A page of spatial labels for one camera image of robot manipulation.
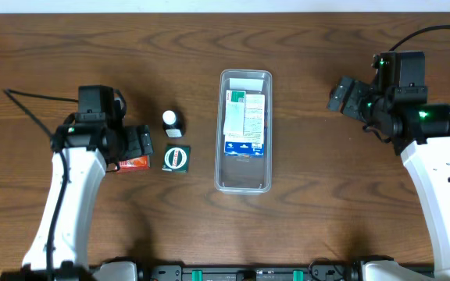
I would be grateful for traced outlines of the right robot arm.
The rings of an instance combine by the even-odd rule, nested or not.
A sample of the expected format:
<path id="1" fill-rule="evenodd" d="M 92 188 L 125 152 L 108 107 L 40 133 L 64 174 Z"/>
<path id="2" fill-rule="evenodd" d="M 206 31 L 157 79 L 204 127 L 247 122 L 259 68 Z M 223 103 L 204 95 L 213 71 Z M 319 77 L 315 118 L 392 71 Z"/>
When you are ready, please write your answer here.
<path id="1" fill-rule="evenodd" d="M 432 278 L 450 280 L 450 106 L 428 103 L 426 87 L 380 92 L 344 76 L 327 107 L 393 145 L 420 199 L 434 252 Z"/>

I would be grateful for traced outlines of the dark green square box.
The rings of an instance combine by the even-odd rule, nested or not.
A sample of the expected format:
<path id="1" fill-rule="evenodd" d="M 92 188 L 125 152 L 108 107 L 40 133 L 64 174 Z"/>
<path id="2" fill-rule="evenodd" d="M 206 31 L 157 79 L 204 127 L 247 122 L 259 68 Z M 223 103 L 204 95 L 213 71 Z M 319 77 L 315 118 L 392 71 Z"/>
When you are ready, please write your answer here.
<path id="1" fill-rule="evenodd" d="M 163 157 L 162 171 L 172 173 L 187 173 L 190 162 L 191 148 L 168 144 Z"/>

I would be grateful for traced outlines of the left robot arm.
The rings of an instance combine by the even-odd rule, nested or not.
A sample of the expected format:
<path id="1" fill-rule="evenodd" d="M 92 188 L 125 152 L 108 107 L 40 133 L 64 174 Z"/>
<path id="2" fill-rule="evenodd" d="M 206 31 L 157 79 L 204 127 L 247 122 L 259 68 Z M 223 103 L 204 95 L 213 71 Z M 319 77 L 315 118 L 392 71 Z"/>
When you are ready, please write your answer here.
<path id="1" fill-rule="evenodd" d="M 40 226 L 22 266 L 2 280 L 141 280 L 130 259 L 92 269 L 88 237 L 98 189 L 109 164 L 153 152 L 146 125 L 64 123 L 52 136 L 52 182 Z"/>

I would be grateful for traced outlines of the blue tall box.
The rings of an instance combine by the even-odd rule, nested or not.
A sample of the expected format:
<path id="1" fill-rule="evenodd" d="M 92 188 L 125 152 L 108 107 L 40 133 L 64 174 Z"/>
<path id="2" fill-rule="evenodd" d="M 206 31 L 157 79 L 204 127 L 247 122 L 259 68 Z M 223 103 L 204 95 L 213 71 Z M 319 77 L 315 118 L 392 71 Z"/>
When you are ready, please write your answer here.
<path id="1" fill-rule="evenodd" d="M 245 98 L 244 131 L 240 135 L 224 135 L 224 154 L 263 157 L 265 148 L 265 96 L 248 94 Z"/>

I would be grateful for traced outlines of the white green medicine box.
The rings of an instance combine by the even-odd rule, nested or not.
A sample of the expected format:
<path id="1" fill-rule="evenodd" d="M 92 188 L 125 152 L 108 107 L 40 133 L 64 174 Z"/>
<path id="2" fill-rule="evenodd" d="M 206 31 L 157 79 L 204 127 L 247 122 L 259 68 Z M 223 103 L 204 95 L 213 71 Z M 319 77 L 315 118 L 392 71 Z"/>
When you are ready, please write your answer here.
<path id="1" fill-rule="evenodd" d="M 223 124 L 225 135 L 242 135 L 245 121 L 245 91 L 226 91 L 226 112 Z"/>

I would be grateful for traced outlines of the dark bottle white cap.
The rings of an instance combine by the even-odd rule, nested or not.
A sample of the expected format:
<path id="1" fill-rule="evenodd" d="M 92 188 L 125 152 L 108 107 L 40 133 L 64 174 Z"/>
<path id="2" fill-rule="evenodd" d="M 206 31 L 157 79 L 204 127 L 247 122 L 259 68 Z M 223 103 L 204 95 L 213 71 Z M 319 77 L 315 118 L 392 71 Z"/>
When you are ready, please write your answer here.
<path id="1" fill-rule="evenodd" d="M 184 135 L 183 119 L 173 110 L 166 110 L 162 114 L 162 128 L 170 138 L 180 138 Z"/>

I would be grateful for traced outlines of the red orange box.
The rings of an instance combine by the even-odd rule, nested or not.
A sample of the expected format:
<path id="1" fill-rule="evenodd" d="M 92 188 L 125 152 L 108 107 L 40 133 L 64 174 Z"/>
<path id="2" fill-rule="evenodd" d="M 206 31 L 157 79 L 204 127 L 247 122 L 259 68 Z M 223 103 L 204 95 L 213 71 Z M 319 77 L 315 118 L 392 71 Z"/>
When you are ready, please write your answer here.
<path id="1" fill-rule="evenodd" d="M 118 166 L 115 167 L 113 172 L 115 173 L 128 173 L 137 172 L 141 170 L 147 170 L 151 168 L 150 156 L 144 155 L 137 158 L 121 161 Z"/>

